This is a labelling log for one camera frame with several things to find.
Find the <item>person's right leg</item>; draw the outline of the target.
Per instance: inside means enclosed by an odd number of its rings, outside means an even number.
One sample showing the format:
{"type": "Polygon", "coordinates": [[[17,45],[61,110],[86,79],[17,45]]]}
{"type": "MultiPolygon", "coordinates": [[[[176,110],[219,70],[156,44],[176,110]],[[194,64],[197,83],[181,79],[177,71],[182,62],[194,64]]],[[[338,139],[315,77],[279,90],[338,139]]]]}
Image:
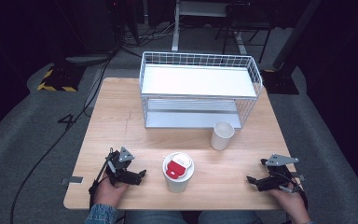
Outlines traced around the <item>person's right leg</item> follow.
{"type": "Polygon", "coordinates": [[[252,211],[203,211],[199,224],[263,224],[260,217],[252,211]]]}

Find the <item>black yellow striped stand base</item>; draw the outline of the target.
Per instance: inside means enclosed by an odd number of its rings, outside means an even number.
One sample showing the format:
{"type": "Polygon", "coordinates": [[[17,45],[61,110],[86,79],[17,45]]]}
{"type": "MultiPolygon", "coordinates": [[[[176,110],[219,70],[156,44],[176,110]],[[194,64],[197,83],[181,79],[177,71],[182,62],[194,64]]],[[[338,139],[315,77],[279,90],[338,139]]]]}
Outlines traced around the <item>black yellow striped stand base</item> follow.
{"type": "Polygon", "coordinates": [[[52,65],[38,85],[39,91],[78,91],[86,68],[84,66],[59,67],[52,65]]]}

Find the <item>white paper cup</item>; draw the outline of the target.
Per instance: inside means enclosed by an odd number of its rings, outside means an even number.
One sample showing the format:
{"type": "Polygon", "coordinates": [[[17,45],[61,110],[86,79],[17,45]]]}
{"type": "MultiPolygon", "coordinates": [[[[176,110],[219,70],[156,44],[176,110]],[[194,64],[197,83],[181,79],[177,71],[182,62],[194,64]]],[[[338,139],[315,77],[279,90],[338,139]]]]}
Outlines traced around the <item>white paper cup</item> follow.
{"type": "Polygon", "coordinates": [[[235,129],[228,122],[217,122],[213,127],[211,137],[211,147],[215,150],[224,150],[227,148],[231,138],[235,134],[235,129]]]}

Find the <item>person's left leg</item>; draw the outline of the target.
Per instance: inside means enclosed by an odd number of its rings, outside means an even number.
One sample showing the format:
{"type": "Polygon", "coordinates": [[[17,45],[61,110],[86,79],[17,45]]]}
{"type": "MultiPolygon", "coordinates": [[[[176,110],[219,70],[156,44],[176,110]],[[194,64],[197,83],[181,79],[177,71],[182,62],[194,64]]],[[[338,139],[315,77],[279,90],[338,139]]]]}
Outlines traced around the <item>person's left leg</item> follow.
{"type": "Polygon", "coordinates": [[[125,224],[186,224],[180,212],[175,211],[129,211],[125,224]]]}

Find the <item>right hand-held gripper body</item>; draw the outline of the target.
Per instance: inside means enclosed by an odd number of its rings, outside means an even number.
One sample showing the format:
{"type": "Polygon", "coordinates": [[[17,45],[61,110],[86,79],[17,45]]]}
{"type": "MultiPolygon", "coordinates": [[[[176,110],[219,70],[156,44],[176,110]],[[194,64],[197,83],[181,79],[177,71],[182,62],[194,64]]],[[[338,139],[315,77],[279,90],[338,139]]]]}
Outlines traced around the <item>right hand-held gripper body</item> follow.
{"type": "Polygon", "coordinates": [[[269,177],[259,180],[258,190],[281,189],[286,192],[298,192],[299,185],[292,177],[287,164],[299,162],[299,159],[272,154],[267,160],[264,166],[268,169],[269,177]]]}

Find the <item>person's right hand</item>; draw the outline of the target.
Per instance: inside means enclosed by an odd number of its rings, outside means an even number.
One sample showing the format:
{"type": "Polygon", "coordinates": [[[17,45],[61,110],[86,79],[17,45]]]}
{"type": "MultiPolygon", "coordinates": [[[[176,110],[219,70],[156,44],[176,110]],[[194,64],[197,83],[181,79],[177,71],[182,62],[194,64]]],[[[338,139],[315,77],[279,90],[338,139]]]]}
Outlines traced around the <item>person's right hand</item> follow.
{"type": "Polygon", "coordinates": [[[298,192],[289,193],[281,189],[271,189],[268,193],[277,200],[293,224],[309,224],[311,222],[310,215],[298,192]]]}

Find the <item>black chair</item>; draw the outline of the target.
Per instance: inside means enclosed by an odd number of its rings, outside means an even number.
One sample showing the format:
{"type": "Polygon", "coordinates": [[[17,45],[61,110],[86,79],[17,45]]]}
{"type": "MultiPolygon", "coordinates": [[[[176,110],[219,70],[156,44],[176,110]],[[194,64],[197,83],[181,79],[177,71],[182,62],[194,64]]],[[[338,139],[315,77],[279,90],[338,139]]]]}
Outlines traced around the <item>black chair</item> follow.
{"type": "Polygon", "coordinates": [[[265,49],[269,42],[270,33],[274,28],[278,3],[275,0],[234,0],[225,6],[225,18],[219,27],[215,36],[218,38],[221,32],[224,32],[224,44],[222,53],[226,52],[228,37],[241,36],[243,32],[250,32],[252,35],[245,42],[239,43],[239,46],[258,46],[261,47],[261,53],[258,61],[261,63],[265,49]],[[253,39],[260,31],[266,31],[265,40],[256,44],[253,39]]]}

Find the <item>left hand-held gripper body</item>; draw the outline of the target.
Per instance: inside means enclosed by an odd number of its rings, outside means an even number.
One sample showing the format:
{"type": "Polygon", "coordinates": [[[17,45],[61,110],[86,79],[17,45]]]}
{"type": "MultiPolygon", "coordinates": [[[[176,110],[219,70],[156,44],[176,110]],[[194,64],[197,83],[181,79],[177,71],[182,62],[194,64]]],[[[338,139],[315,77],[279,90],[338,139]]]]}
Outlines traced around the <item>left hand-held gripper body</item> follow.
{"type": "Polygon", "coordinates": [[[133,159],[134,156],[125,147],[120,150],[110,148],[105,172],[113,186],[118,182],[128,184],[130,179],[138,179],[137,173],[128,170],[133,159]]]}

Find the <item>white metal desk frame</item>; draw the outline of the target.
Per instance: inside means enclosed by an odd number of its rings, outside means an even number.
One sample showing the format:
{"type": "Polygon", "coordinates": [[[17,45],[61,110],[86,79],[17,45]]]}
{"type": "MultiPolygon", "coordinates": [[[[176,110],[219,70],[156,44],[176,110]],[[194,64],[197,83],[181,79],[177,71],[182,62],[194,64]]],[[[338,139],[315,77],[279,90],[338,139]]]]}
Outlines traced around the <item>white metal desk frame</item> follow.
{"type": "Polygon", "coordinates": [[[224,18],[226,16],[226,5],[227,3],[216,3],[208,0],[175,0],[172,51],[177,51],[179,47],[179,21],[181,16],[224,18]]]}

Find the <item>person's leg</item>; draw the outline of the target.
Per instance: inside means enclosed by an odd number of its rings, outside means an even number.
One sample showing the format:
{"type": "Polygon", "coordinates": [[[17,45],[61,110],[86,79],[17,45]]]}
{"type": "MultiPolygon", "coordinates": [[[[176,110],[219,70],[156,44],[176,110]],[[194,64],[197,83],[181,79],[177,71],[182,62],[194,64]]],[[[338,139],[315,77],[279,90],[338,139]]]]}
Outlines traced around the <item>person's leg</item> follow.
{"type": "Polygon", "coordinates": [[[175,211],[129,211],[125,224],[186,224],[180,212],[175,211]]]}
{"type": "Polygon", "coordinates": [[[263,224],[260,217],[252,211],[203,211],[199,224],[263,224]]]}

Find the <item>white cup with red lid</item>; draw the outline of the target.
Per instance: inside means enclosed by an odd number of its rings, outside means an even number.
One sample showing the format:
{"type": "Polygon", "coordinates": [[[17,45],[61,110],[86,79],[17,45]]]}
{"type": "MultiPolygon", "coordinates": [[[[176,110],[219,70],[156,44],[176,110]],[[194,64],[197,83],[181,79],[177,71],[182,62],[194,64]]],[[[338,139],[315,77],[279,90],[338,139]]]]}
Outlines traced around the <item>white cup with red lid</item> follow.
{"type": "Polygon", "coordinates": [[[193,160],[184,152],[173,152],[166,156],[162,163],[162,173],[169,191],[173,193],[186,190],[194,170],[193,160]]]}

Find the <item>white wire shelf rack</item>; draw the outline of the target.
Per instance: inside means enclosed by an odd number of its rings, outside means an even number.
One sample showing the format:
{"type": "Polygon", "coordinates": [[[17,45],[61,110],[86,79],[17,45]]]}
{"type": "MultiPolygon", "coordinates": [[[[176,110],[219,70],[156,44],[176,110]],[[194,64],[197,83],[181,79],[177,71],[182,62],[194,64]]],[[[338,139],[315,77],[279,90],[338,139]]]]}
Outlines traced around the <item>white wire shelf rack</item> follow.
{"type": "Polygon", "coordinates": [[[263,80],[251,56],[146,51],[139,88],[147,128],[240,129],[263,80]]]}

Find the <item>dark equipment cabinet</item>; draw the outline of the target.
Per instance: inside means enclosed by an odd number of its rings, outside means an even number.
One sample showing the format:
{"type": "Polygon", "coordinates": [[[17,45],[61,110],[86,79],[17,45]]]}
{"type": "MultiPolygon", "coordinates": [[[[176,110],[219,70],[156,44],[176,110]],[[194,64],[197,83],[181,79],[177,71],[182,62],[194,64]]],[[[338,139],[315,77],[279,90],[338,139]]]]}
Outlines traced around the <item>dark equipment cabinet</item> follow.
{"type": "Polygon", "coordinates": [[[106,0],[83,0],[84,38],[95,50],[110,51],[117,44],[106,0]]]}

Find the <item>black pole stand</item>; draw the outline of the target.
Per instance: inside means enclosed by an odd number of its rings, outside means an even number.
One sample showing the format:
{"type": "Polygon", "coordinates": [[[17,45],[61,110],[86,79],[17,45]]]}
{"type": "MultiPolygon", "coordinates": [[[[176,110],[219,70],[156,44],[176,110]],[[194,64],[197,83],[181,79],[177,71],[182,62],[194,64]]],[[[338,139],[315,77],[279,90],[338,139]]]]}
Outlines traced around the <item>black pole stand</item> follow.
{"type": "Polygon", "coordinates": [[[292,79],[292,73],[298,61],[299,41],[322,1],[310,0],[296,23],[293,32],[289,35],[282,50],[272,64],[273,70],[264,69],[260,72],[268,94],[298,94],[298,89],[292,79]]]}

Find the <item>person's left hand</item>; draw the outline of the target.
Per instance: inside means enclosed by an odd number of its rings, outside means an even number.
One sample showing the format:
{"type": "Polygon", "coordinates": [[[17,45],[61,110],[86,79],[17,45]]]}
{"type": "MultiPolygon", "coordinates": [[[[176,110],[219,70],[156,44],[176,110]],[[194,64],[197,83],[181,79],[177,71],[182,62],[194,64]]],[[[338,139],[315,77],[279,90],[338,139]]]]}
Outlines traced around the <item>person's left hand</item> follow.
{"type": "Polygon", "coordinates": [[[116,207],[123,194],[129,188],[128,184],[113,186],[108,178],[102,180],[96,190],[93,202],[116,207]]]}

